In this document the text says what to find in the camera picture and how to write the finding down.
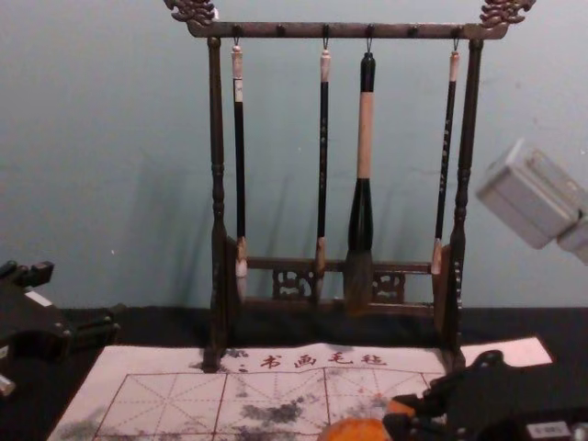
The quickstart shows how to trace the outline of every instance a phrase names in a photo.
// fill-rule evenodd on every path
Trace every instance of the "calligraphy brush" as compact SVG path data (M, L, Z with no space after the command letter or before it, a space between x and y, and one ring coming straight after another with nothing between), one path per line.
M327 41L324 41L321 55L321 115L319 134L319 219L317 226L315 264L315 283L312 299L315 303L319 301L322 290L325 267L325 240L324 224L327 199L327 144L328 144L328 121L329 121L329 69L331 67L331 54L327 49Z
M453 128L453 107L456 99L456 83L458 80L459 52L457 43L449 58L449 86L447 88L447 110L445 116L445 131L443 132L443 153L441 156L441 176L439 177L439 196L437 200L437 219L435 224L435 243L431 274L441 272L441 248L443 239L443 217L445 215L445 197L447 192L447 169L449 167L449 151L451 148L451 129Z
M245 240L245 152L243 135L243 52L238 40L232 47L232 85L235 118L235 167L237 169L237 292L243 299L247 277L247 242Z
M343 275L345 309L350 314L362 312L371 302L373 281L373 220L369 178L376 60L369 46L368 43L367 52L361 61L357 180L349 219L348 251Z

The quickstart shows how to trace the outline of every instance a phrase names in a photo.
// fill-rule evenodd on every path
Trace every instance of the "calligraphy practice paper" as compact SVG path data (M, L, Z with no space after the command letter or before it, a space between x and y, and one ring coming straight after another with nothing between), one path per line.
M536 338L464 346L467 363L499 349L511 366L550 363ZM438 351L307 345L229 349L220 371L202 350L109 346L50 441L314 440L347 416L381 418L399 394L445 374Z

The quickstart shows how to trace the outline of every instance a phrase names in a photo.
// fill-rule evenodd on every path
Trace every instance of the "black tabletop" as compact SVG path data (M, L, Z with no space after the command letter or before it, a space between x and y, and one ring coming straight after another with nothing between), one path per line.
M97 312L67 311L67 315L81 321ZM202 346L208 339L208 322L205 310L131 308L119 317L119 343ZM536 335L557 362L588 365L588 309L464 310L462 331L464 345ZM433 345L435 337L432 324L423 319L256 312L242 317L233 341L235 346L317 342L422 346ZM75 354L59 365L20 359L2 372L17 383L17 390L0 401L0 440L46 440L98 355L99 351Z

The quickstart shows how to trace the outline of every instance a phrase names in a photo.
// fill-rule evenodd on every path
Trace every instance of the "wooden post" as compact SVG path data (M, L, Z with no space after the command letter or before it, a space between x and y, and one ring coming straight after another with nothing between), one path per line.
M210 161L212 168L212 294L210 297L210 343L204 351L202 370L216 372L228 340L227 280L224 226L224 147L222 140L221 39L208 38L210 96Z
M465 222L468 206L468 185L471 160L476 130L476 112L478 107L478 89L480 86L480 65L482 40L469 42L468 80L464 102L463 121L461 125L461 142L458 160L458 191L454 214L453 232L450 240L449 274L447 278L447 299L442 334L446 356L451 359L448 364L452 368L460 368L465 360L460 351L461 331L461 281L466 250Z

